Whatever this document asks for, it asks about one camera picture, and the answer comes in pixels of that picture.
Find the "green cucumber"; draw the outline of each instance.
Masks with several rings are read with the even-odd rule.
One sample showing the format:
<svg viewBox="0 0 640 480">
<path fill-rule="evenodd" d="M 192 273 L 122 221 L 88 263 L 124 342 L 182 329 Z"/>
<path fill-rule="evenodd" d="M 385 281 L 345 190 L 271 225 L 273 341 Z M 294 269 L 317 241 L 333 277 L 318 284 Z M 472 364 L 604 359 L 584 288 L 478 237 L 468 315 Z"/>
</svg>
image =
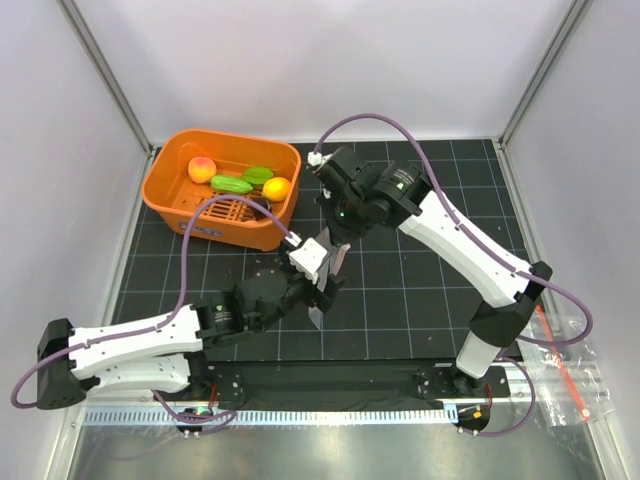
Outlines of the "green cucumber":
<svg viewBox="0 0 640 480">
<path fill-rule="evenodd" d="M 245 195 L 253 190 L 253 185 L 231 175 L 214 175 L 211 179 L 211 188 L 219 192 Z"/>
<path fill-rule="evenodd" d="M 267 180 L 271 180 L 275 174 L 267 167 L 250 167 L 242 174 L 242 179 L 251 185 L 264 185 Z"/>
</svg>

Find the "yellow lemon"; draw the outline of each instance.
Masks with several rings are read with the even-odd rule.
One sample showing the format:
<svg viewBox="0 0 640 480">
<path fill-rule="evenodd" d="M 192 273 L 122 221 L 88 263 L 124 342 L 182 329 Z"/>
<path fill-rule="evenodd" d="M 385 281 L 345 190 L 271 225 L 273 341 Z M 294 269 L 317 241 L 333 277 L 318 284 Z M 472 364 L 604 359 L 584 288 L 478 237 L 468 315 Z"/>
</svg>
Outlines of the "yellow lemon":
<svg viewBox="0 0 640 480">
<path fill-rule="evenodd" d="M 287 198 L 291 182 L 286 178 L 274 177 L 267 180 L 262 187 L 262 196 L 271 202 L 282 202 Z"/>
</svg>

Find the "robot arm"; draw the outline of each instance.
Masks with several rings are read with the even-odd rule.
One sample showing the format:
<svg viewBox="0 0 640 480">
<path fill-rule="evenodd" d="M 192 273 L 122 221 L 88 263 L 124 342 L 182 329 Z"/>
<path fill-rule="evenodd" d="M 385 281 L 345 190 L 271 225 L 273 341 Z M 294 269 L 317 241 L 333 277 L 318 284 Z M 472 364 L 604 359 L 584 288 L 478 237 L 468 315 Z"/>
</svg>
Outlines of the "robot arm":
<svg viewBox="0 0 640 480">
<path fill-rule="evenodd" d="M 262 270 L 216 293 L 182 307 L 162 329 L 166 314 L 107 327 L 76 328 L 67 319 L 49 323 L 38 346 L 38 360 L 66 347 L 85 345 L 38 372 L 37 406 L 64 408 L 87 396 L 112 391 L 159 390 L 197 398 L 212 384 L 205 352 L 237 344 L 264 332 L 302 302 L 328 311 L 343 281 L 329 275 L 323 289 L 318 271 L 328 251 L 314 239 L 297 248 L 283 243 L 279 270 Z M 89 344 L 105 335 L 150 327 L 145 335 Z"/>
<path fill-rule="evenodd" d="M 459 225 L 454 224 L 426 174 L 407 162 L 392 163 L 381 171 L 363 163 L 347 147 L 326 157 L 310 154 L 309 161 L 324 186 L 318 203 L 333 242 L 353 241 L 376 224 L 398 228 L 440 255 L 480 292 L 483 302 L 470 321 L 471 331 L 456 359 L 455 373 L 459 388 L 477 387 L 498 353 L 525 328 L 543 287 L 500 267 L 459 225 L 464 224 L 520 271 L 548 280 L 551 268 L 544 262 L 530 265 L 511 255 L 449 203 L 460 219 Z"/>
<path fill-rule="evenodd" d="M 211 385 L 205 351 L 236 344 L 263 332 L 297 303 L 331 308 L 342 281 L 324 268 L 339 247 L 364 236 L 374 225 L 399 228 L 430 247 L 480 292 L 483 303 L 470 321 L 452 380 L 460 392 L 477 391 L 501 349 L 508 347 L 531 317 L 542 287 L 500 268 L 468 239 L 443 208 L 421 170 L 408 163 L 379 168 L 346 147 L 310 162 L 323 184 L 317 202 L 327 221 L 330 246 L 309 238 L 283 243 L 279 271 L 263 270 L 217 293 L 182 307 L 165 328 L 145 335 L 96 343 L 51 362 L 38 373 L 38 408 L 63 408 L 87 393 L 109 390 L 190 389 L 197 397 Z M 551 269 L 509 254 L 468 219 L 460 222 L 493 252 L 518 269 L 549 279 Z M 73 329 L 68 320 L 51 322 L 38 359 L 87 340 L 153 327 L 164 315 L 121 325 Z"/>
</svg>

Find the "white connector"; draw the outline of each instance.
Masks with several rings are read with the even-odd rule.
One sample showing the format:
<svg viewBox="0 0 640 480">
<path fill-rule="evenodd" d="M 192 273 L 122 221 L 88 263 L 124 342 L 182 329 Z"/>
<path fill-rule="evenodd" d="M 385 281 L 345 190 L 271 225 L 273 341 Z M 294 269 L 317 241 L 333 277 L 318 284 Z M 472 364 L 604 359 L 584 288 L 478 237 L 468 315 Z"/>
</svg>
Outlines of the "white connector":
<svg viewBox="0 0 640 480">
<path fill-rule="evenodd" d="M 289 230 L 289 235 L 284 237 L 284 239 L 289 242 L 289 245 L 291 245 L 293 248 L 298 248 L 302 243 L 302 239 L 291 230 Z"/>
<path fill-rule="evenodd" d="M 307 163 L 312 167 L 319 167 L 326 161 L 326 158 L 324 158 L 319 152 L 309 152 L 309 154 L 307 155 Z"/>
<path fill-rule="evenodd" d="M 315 285 L 318 282 L 318 270 L 326 260 L 329 252 L 313 238 L 307 238 L 302 247 L 289 253 L 291 265 L 304 273 Z"/>
</svg>

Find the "metal frame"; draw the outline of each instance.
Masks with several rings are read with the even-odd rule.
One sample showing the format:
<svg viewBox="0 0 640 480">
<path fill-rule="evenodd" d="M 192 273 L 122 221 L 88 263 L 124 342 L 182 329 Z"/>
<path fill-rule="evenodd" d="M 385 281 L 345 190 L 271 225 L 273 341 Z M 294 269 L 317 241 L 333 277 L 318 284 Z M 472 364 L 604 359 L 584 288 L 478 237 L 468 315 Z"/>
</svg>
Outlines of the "metal frame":
<svg viewBox="0 0 640 480">
<path fill-rule="evenodd" d="M 91 33 L 89 26 L 87 25 L 83 15 L 76 4 L 75 0 L 56 0 L 69 21 L 69 24 L 75 34 L 77 35 L 80 43 L 85 49 L 87 56 L 96 68 L 97 73 L 103 80 L 103 83 L 113 98 L 116 106 L 120 110 L 124 120 L 131 128 L 131 131 L 138 140 L 143 151 L 147 154 L 147 161 L 144 164 L 144 168 L 141 169 L 140 183 L 144 173 L 151 165 L 151 159 L 153 158 L 152 152 L 154 147 L 149 141 L 142 125 L 140 124 L 131 104 L 129 103 L 126 95 L 120 87 L 113 71 L 111 70 L 105 56 L 103 55 L 95 37 Z M 532 258 L 540 258 L 541 252 L 539 250 L 539 242 L 537 241 L 535 231 L 529 221 L 527 209 L 525 203 L 520 196 L 517 188 L 517 180 L 511 169 L 511 165 L 508 159 L 508 155 L 505 147 L 512 139 L 515 131 L 517 130 L 520 122 L 525 116 L 526 112 L 530 108 L 534 98 L 551 72 L 553 66 L 558 61 L 564 46 L 567 44 L 571 34 L 575 31 L 580 20 L 583 18 L 588 6 L 591 4 L 591 0 L 573 0 L 569 6 L 561 24 L 559 25 L 553 39 L 551 40 L 542 60 L 531 80 L 529 81 L 518 105 L 516 106 L 511 118 L 507 122 L 504 132 L 500 136 L 499 140 L 494 139 L 494 146 L 498 154 L 498 160 L 501 168 L 503 169 L 505 180 L 507 182 L 507 188 L 514 201 L 514 208 L 516 210 L 516 218 L 523 230 L 523 236 L 525 239 L 525 245 L 530 252 Z M 126 265 L 126 256 L 128 248 L 133 240 L 133 234 L 135 231 L 135 224 L 138 213 L 141 206 L 141 198 L 138 196 L 135 202 L 133 202 L 130 219 L 128 222 L 126 233 L 122 239 L 122 243 L 119 250 L 119 260 L 115 266 L 113 281 L 109 289 L 109 293 L 105 299 L 104 307 L 102 308 L 102 321 L 101 324 L 108 324 L 115 309 L 118 290 L 120 288 L 120 282 L 122 279 L 122 272 Z M 557 307 L 552 296 L 547 296 L 545 301 L 549 302 L 548 305 Z M 137 402 L 143 402 L 146 399 L 136 400 Z M 520 401 L 528 401 L 527 398 L 520 399 Z M 46 474 L 47 479 L 66 478 L 70 471 L 73 456 L 76 450 L 76 444 L 80 434 L 80 422 L 86 413 L 84 405 L 73 407 L 68 409 L 64 413 L 63 424 L 56 440 L 55 447 L 52 449 L 52 455 L 48 465 L 48 471 Z M 606 429 L 609 433 L 609 439 L 614 438 L 615 435 L 611 433 L 611 429 Z M 606 440 L 605 443 L 601 443 L 602 448 L 606 448 L 609 445 Z"/>
<path fill-rule="evenodd" d="M 142 163 L 139 172 L 138 185 L 142 185 L 142 181 L 151 168 L 152 160 L 155 158 L 155 148 L 152 149 L 146 156 L 145 161 Z M 114 272 L 111 276 L 111 284 L 108 289 L 108 293 L 105 296 L 104 304 L 101 311 L 100 325 L 108 325 L 113 317 L 113 312 L 118 300 L 118 292 L 120 291 L 120 285 L 122 283 L 122 277 L 124 269 L 127 264 L 127 256 L 131 243 L 133 242 L 133 234 L 135 232 L 136 223 L 138 221 L 138 215 L 140 214 L 140 207 L 142 205 L 142 196 L 138 195 L 139 187 L 135 190 L 135 199 L 132 202 L 131 210 L 129 212 L 129 220 L 125 233 L 122 237 L 122 242 L 118 248 L 118 255 L 116 264 L 114 265 Z M 83 402 L 79 405 L 75 405 L 68 409 L 65 409 L 63 413 L 62 423 L 60 431 L 56 437 L 53 448 L 51 449 L 51 456 L 45 472 L 45 478 L 47 480 L 58 480 L 60 478 L 67 478 L 73 457 L 76 453 L 76 445 L 80 437 L 80 427 L 82 425 L 82 419 L 85 416 L 86 404 Z"/>
<path fill-rule="evenodd" d="M 569 6 L 569 9 L 562 19 L 560 26 L 556 30 L 551 43 L 547 47 L 547 51 L 542 56 L 542 60 L 540 60 L 535 73 L 531 77 L 531 80 L 529 80 L 529 84 L 527 85 L 524 94 L 520 98 L 516 109 L 513 111 L 511 118 L 507 122 L 507 126 L 500 137 L 500 145 L 508 145 L 513 134 L 518 128 L 518 125 L 520 125 L 522 118 L 527 113 L 527 110 L 529 110 L 533 99 L 538 94 L 540 87 L 551 72 L 553 66 L 558 61 L 564 46 L 567 44 L 571 34 L 580 23 L 580 20 L 583 18 L 589 5 L 591 5 L 591 0 L 573 0 Z"/>
<path fill-rule="evenodd" d="M 153 149 L 151 142 L 147 138 L 142 125 L 138 121 L 136 114 L 134 113 L 127 97 L 125 96 L 122 88 L 118 84 L 115 75 L 111 71 L 111 67 L 109 67 L 109 63 L 106 58 L 102 54 L 102 50 L 98 45 L 95 37 L 91 33 L 87 22 L 84 20 L 84 17 L 80 13 L 78 6 L 76 5 L 75 0 L 56 0 L 60 9 L 64 13 L 65 17 L 69 21 L 71 28 L 75 32 L 80 44 L 83 46 L 89 60 L 93 63 L 98 75 L 104 82 L 106 89 L 109 91 L 109 94 L 113 98 L 118 110 L 122 113 L 127 125 L 131 128 L 131 131 L 135 135 L 136 139 L 140 143 L 140 146 L 144 150 L 144 152 L 149 155 L 151 150 Z"/>
</svg>

